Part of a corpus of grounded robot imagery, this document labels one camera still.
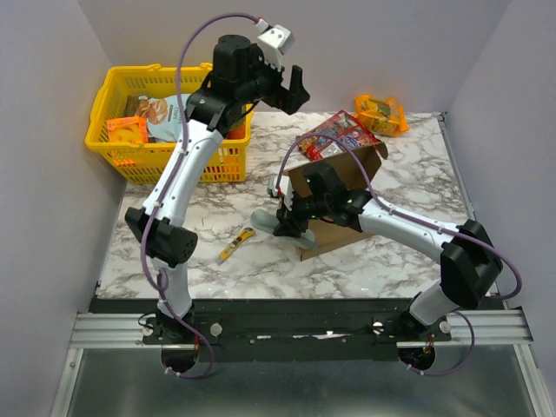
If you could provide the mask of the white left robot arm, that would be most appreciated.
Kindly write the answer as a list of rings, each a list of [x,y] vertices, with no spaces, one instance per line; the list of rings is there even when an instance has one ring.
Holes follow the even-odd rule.
[[[141,208],[129,208],[125,221],[141,244],[142,262],[151,261],[158,278],[150,283],[159,293],[158,308],[168,317],[163,333],[185,342],[193,323],[187,262],[197,244],[196,233],[183,227],[190,198],[203,170],[249,104],[264,102],[293,115],[308,101],[302,70],[292,68],[290,84],[282,85],[281,60],[293,35],[275,27],[251,42],[245,36],[221,36],[213,52],[213,68],[201,87],[178,109],[185,123],[155,188]]]

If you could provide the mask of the brown cardboard express box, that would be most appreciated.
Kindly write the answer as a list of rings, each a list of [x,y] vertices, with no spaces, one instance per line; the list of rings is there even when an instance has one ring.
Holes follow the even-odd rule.
[[[296,249],[301,261],[372,236],[362,231],[358,215],[371,200],[367,180],[374,178],[384,160],[374,147],[367,146],[285,171],[294,196],[313,195],[321,204],[321,217],[308,222],[317,248]]]

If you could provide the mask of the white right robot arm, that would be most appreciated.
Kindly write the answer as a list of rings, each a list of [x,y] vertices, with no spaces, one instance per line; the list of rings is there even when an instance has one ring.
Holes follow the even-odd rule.
[[[503,269],[482,225],[441,223],[381,202],[364,188],[349,189],[328,163],[304,169],[310,193],[301,196],[286,176],[272,176],[268,193],[279,199],[272,235],[312,248],[308,223],[325,220],[358,233],[381,235],[410,247],[440,265],[440,279],[418,293],[399,319],[401,333],[421,339],[442,316],[458,308],[476,309]]]

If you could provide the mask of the yellow utility knife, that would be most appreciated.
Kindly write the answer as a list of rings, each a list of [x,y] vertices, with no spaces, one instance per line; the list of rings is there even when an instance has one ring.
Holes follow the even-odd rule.
[[[247,239],[255,235],[253,228],[244,228],[235,238],[229,243],[216,258],[216,264],[222,265]]]

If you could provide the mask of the grey shoe insole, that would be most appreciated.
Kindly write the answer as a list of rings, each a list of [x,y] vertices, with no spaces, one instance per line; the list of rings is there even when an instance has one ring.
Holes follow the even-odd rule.
[[[268,235],[275,234],[275,228],[280,225],[278,219],[275,215],[271,215],[269,212],[262,210],[260,208],[256,209],[250,216],[251,226],[261,232]],[[315,249],[317,248],[317,242],[314,233],[309,229],[306,232],[302,232],[299,237],[293,237],[289,235],[281,236],[281,239],[294,244],[298,248],[303,249]]]

